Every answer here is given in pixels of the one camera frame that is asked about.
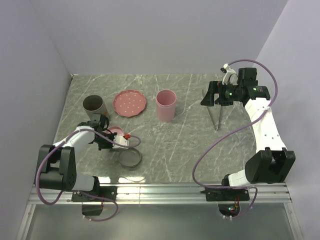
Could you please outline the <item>pink round lid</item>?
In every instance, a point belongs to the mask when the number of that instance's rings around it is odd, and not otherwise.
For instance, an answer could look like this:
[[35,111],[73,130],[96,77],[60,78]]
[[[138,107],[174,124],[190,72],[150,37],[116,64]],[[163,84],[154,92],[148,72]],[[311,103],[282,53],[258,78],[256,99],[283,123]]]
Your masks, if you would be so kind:
[[124,130],[119,126],[110,126],[110,127],[106,128],[104,130],[104,132],[106,132],[107,134],[117,133],[118,136],[124,136],[125,135]]

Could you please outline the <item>silver metal tongs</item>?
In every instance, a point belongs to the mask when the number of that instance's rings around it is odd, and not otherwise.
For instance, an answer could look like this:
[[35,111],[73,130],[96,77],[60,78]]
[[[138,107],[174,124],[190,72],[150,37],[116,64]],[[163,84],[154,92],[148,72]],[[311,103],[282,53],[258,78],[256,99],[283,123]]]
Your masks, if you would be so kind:
[[213,124],[214,130],[217,132],[221,126],[222,109],[220,104],[214,104],[214,106],[206,106],[209,117]]

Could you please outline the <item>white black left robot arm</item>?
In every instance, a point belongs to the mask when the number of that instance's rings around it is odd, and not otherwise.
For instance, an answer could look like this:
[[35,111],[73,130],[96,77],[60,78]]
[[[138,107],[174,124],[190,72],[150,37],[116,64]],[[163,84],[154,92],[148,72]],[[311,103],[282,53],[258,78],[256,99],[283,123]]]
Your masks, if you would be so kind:
[[80,192],[89,201],[96,201],[101,196],[98,177],[77,173],[76,154],[86,145],[96,143],[98,149],[111,149],[115,141],[115,133],[105,133],[109,119],[102,114],[93,114],[91,120],[81,122],[76,129],[55,144],[44,144],[38,152],[35,174],[35,188],[39,199],[46,205],[48,202],[41,194],[41,189],[60,190],[62,192]]

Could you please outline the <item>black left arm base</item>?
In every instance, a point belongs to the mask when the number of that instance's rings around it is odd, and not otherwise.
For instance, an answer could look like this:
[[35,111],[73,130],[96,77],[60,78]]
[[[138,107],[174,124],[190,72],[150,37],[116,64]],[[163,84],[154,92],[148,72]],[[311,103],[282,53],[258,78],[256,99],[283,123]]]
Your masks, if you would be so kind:
[[113,203],[117,198],[116,186],[98,186],[91,191],[72,194],[73,203],[81,203],[81,212],[84,216],[100,216],[105,203]]

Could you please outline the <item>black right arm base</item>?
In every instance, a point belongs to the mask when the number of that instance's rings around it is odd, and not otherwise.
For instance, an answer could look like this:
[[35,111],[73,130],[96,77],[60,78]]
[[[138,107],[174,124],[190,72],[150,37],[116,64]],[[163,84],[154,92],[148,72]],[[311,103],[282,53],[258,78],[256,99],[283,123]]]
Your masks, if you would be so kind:
[[234,188],[205,188],[200,192],[205,194],[207,202],[218,202],[218,210],[223,217],[233,218],[240,214],[240,202],[249,201],[249,191]]

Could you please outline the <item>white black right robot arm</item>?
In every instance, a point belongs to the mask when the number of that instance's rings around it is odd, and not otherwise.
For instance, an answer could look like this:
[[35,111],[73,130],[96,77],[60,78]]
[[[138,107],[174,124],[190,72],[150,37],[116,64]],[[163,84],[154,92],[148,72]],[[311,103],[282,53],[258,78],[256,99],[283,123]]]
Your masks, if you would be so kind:
[[227,174],[221,181],[220,193],[226,200],[238,195],[238,187],[251,184],[283,183],[291,170],[296,155],[287,150],[278,132],[270,104],[273,99],[266,86],[258,84],[254,67],[233,70],[225,64],[221,71],[222,81],[211,81],[202,106],[231,106],[242,103],[247,112],[256,145],[256,153],[246,163],[243,170]]

